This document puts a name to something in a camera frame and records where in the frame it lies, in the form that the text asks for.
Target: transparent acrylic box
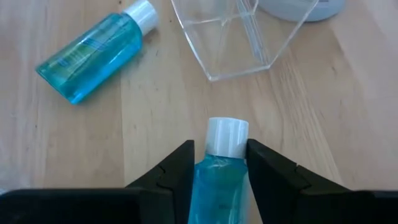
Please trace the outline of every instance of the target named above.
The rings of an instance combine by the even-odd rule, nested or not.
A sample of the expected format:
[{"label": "transparent acrylic box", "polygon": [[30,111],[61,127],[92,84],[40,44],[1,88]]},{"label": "transparent acrylic box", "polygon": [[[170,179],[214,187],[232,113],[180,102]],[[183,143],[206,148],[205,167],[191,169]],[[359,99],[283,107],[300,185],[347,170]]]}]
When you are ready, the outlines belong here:
[{"label": "transparent acrylic box", "polygon": [[270,68],[317,2],[172,0],[185,36],[210,81]]}]

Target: blue liquid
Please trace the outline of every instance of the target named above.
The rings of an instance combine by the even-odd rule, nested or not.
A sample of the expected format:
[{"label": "blue liquid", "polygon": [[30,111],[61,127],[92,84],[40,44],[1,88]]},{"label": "blue liquid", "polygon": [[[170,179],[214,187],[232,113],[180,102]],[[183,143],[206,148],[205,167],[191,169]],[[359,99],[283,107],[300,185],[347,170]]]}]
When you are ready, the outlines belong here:
[{"label": "blue liquid", "polygon": [[72,104],[79,103],[142,48],[127,14],[110,14],[36,68]]},{"label": "blue liquid", "polygon": [[243,159],[206,155],[195,166],[188,223],[245,223],[247,172]]}]

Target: plastic bottle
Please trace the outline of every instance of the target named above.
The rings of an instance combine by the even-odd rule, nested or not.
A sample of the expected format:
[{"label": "plastic bottle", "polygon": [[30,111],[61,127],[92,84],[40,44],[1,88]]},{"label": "plastic bottle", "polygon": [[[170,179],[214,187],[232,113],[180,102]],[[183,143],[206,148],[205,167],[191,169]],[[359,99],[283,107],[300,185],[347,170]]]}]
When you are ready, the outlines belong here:
[{"label": "plastic bottle", "polygon": [[112,13],[36,68],[72,104],[105,81],[142,48],[158,17],[147,0]]},{"label": "plastic bottle", "polygon": [[206,155],[195,166],[189,224],[246,223],[248,122],[210,118]]},{"label": "plastic bottle", "polygon": [[[300,21],[313,0],[259,0],[259,7],[269,14],[288,21]],[[319,0],[308,15],[307,22],[327,19],[339,13],[346,0]]]}]

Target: wooden table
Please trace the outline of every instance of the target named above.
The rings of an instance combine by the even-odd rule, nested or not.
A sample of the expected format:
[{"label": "wooden table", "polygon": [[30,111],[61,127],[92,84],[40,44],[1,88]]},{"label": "wooden table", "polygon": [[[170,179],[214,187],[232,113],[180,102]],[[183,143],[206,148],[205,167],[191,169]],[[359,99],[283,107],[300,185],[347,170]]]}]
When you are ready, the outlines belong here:
[{"label": "wooden table", "polygon": [[209,117],[352,189],[398,189],[398,4],[349,0],[306,24],[269,72],[210,83],[170,1],[130,63],[73,106],[34,67],[132,0],[0,0],[0,188],[122,187]]}]

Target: wood grain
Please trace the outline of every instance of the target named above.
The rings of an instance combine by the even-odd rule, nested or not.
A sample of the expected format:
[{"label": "wood grain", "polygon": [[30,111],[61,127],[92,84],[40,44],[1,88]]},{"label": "wood grain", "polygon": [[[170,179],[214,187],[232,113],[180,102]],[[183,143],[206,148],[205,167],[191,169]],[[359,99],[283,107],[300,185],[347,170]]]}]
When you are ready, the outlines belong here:
[{"label": "wood grain", "polygon": [[268,72],[216,83],[170,1],[152,0],[159,29],[81,105],[34,72],[132,2],[0,0],[0,188],[121,187],[186,139],[199,161],[208,118],[232,116],[249,121],[251,138],[349,188],[398,189],[395,0],[347,1],[340,15],[305,24]]}]

